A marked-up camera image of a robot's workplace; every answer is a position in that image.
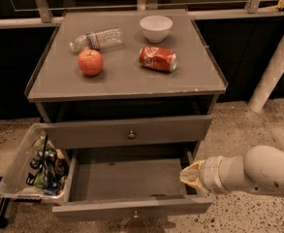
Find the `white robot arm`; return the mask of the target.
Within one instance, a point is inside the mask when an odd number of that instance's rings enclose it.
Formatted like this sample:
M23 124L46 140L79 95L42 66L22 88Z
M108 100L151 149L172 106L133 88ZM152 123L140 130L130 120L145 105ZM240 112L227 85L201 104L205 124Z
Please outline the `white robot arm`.
M203 196L241 191L284 197L284 152L257 146L241 156L211 156L184 168L179 179Z

